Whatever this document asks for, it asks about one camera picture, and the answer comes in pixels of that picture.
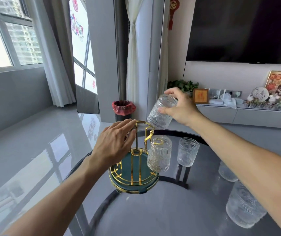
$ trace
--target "hanging ornament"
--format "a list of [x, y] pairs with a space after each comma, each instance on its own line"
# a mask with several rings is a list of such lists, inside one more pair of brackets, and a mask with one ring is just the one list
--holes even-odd
[[180, 7], [179, 0], [170, 0], [170, 21], [169, 21], [169, 30], [172, 30], [173, 25], [173, 14]]

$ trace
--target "round tray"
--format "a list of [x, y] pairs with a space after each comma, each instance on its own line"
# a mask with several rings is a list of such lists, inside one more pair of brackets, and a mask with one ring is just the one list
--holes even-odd
[[145, 149], [135, 148], [118, 164], [109, 168], [111, 182], [120, 192], [143, 194], [150, 190], [159, 180], [159, 174], [147, 166]]

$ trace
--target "television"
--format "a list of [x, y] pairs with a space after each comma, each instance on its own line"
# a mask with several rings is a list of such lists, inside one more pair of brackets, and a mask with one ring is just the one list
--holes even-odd
[[186, 60], [281, 64], [281, 0], [196, 0]]

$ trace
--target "glass cup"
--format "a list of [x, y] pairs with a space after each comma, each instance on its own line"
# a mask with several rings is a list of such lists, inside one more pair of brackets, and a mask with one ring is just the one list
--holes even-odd
[[164, 172], [169, 169], [171, 160], [172, 142], [166, 136], [153, 136], [147, 157], [147, 166], [155, 172]]
[[223, 161], [220, 162], [218, 173], [227, 181], [236, 182], [238, 180], [237, 176], [226, 166]]
[[165, 129], [169, 126], [172, 117], [166, 114], [162, 114], [158, 112], [159, 107], [174, 107], [176, 106], [178, 101], [169, 96], [169, 95], [160, 95], [159, 99], [155, 103], [153, 109], [147, 117], [147, 121], [155, 128]]
[[178, 147], [178, 163], [191, 167], [199, 150], [199, 143], [191, 138], [181, 138]]
[[226, 211], [231, 220], [243, 228], [251, 228], [267, 213], [240, 181], [233, 185]]

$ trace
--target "black trash can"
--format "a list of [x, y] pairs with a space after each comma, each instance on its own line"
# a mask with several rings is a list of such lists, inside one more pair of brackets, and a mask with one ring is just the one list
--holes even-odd
[[117, 122], [132, 118], [132, 113], [136, 110], [136, 106], [133, 102], [127, 100], [113, 102], [112, 108]]

